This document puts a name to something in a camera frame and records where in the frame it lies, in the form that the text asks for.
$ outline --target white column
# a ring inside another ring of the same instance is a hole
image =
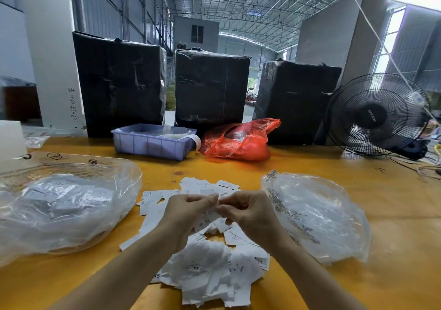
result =
[[[72,38],[72,0],[21,0],[44,126],[85,125]]]

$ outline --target hand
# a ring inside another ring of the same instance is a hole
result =
[[[175,252],[181,251],[186,246],[199,214],[214,207],[218,197],[218,194],[210,196],[181,194],[169,198],[164,216],[157,228],[168,229],[177,237]]]
[[[226,224],[239,224],[242,231],[271,254],[280,240],[289,238],[280,224],[273,205],[262,190],[241,190],[219,200],[217,211]]]

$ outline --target black fan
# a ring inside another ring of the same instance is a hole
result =
[[[332,141],[364,156],[397,153],[420,159],[427,146],[417,140],[430,119],[429,99],[413,81],[376,73],[345,83],[334,92],[325,115]]]

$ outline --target black wrapped box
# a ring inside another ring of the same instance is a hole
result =
[[[163,124],[166,52],[158,45],[73,33],[89,137],[111,130]]]
[[[179,126],[198,130],[242,123],[250,57],[177,50],[176,118]]]
[[[253,119],[277,118],[268,144],[310,145],[341,74],[341,67],[277,60],[266,62]]]

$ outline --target orange plastic bag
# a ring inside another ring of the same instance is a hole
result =
[[[207,131],[199,150],[203,155],[248,161],[267,160],[271,153],[267,134],[280,119],[262,118],[243,124],[226,124]]]

